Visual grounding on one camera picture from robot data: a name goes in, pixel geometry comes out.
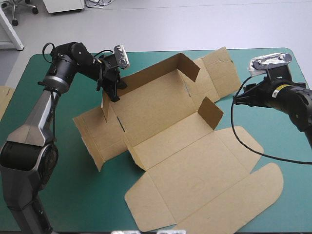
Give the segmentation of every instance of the green table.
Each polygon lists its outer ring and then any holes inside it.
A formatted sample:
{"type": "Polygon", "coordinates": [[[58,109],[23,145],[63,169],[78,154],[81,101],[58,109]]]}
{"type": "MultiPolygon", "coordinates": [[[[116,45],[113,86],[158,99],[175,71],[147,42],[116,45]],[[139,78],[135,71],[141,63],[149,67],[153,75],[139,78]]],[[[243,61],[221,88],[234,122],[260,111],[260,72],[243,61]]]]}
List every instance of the green table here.
{"type": "MultiPolygon", "coordinates": [[[[211,51],[182,51],[190,58],[201,57],[211,51]]],[[[229,50],[243,81],[249,76],[247,66],[251,58],[275,52],[292,51],[286,48],[229,50]]],[[[130,69],[122,76],[148,67],[178,51],[128,53],[130,69]]],[[[41,81],[49,67],[42,55],[34,55],[22,75],[7,111],[0,122],[0,144],[7,135],[23,124],[42,92],[41,81]]],[[[293,56],[290,69],[294,81],[305,81],[293,56]]],[[[56,231],[133,230],[137,226],[124,201],[126,191],[140,178],[143,171],[125,152],[108,161],[102,172],[84,146],[73,117],[100,105],[101,93],[96,83],[83,75],[76,75],[71,89],[64,94],[56,112],[56,134],[59,161],[41,200],[56,231]]],[[[230,127],[229,95],[216,104],[224,111],[217,129],[230,127]]],[[[274,156],[312,160],[305,135],[291,124],[288,116],[273,109],[236,106],[236,125],[243,126],[274,156]]],[[[272,160],[261,158],[255,170],[272,160]]],[[[312,166],[276,162],[284,175],[284,190],[279,200],[243,227],[241,232],[306,232],[312,230],[312,166]]],[[[11,213],[0,199],[0,230],[19,230],[11,213]]]]}

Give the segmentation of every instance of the cardboard box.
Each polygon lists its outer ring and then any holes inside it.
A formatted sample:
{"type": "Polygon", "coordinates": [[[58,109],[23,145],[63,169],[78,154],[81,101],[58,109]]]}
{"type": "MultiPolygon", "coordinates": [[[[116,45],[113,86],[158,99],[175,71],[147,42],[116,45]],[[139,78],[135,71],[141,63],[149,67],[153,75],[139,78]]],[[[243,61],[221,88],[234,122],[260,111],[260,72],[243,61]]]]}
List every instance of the cardboard box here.
{"type": "Polygon", "coordinates": [[[15,89],[0,86],[0,121],[5,113],[7,106],[13,96],[15,89]]]}
{"type": "MultiPolygon", "coordinates": [[[[203,99],[217,101],[240,86],[225,47],[194,62],[177,54],[123,80],[128,88],[118,91],[120,101],[109,102],[104,95],[101,108],[74,118],[99,171],[107,160],[129,148],[142,150],[147,144],[144,141],[197,110],[196,115],[204,118],[212,131],[221,111],[208,100],[202,103],[203,99]]],[[[142,168],[149,168],[134,158],[142,168]]]]}
{"type": "MultiPolygon", "coordinates": [[[[260,156],[231,129],[214,132],[223,112],[213,101],[240,86],[225,48],[195,62],[177,54],[124,81],[120,101],[104,95],[101,107],[74,121],[98,170],[126,150],[146,170],[125,195],[141,231],[177,224],[189,234],[231,234],[277,200],[279,167],[250,174],[260,156]]],[[[237,132],[263,151],[243,128],[237,132]]]]}

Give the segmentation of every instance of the chair leg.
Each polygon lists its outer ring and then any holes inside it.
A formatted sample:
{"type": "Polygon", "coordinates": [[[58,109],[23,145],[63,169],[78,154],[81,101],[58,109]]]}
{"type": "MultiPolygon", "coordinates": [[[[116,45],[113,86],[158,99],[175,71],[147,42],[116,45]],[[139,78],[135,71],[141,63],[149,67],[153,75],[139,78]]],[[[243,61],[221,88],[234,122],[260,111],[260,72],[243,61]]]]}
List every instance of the chair leg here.
{"type": "Polygon", "coordinates": [[[16,5],[13,5],[13,7],[12,7],[12,16],[13,16],[13,20],[17,20],[17,18],[16,18],[16,5]]]}
{"type": "Polygon", "coordinates": [[[26,4],[26,3],[21,3],[21,4],[19,4],[19,6],[27,6],[27,7],[31,7],[31,8],[37,8],[35,5],[26,4]]]}

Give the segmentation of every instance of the robotic arm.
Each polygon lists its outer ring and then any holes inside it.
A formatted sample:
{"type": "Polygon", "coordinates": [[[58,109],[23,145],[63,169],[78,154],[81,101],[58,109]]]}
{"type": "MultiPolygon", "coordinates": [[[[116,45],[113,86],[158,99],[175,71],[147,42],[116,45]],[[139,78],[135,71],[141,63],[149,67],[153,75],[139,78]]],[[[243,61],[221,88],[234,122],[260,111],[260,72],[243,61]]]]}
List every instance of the robotic arm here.
{"type": "Polygon", "coordinates": [[[75,74],[82,73],[96,81],[97,91],[102,87],[113,102],[119,100],[117,89],[127,87],[118,69],[129,66],[122,45],[100,58],[92,56],[82,43],[51,45],[51,66],[43,82],[39,82],[45,86],[43,93],[25,123],[8,136],[0,150],[4,200],[24,234],[53,231],[38,191],[46,186],[58,160],[50,124],[58,99],[69,90],[75,74]]]}
{"type": "Polygon", "coordinates": [[[305,83],[293,82],[288,68],[291,61],[288,53],[253,58],[247,80],[261,74],[266,76],[258,84],[246,85],[244,93],[234,97],[234,104],[274,108],[288,114],[312,147],[312,90],[307,89],[305,83]]]}

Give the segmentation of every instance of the gray floor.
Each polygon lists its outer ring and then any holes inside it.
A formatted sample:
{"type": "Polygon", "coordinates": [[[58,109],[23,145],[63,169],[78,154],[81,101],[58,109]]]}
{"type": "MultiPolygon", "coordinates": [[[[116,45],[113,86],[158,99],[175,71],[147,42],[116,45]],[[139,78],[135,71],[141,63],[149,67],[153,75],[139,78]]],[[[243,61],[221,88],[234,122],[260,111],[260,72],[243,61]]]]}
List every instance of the gray floor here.
{"type": "Polygon", "coordinates": [[[81,41],[91,52],[116,44],[128,51],[287,47],[312,86],[311,0],[115,0],[104,9],[59,15],[33,2],[39,14],[20,10],[15,27],[24,51],[0,51],[0,84],[16,87],[46,42],[81,41]],[[11,71],[7,58],[16,59],[11,71]]]}
{"type": "Polygon", "coordinates": [[[0,50],[0,86],[4,86],[19,56],[17,50],[0,50]]]}

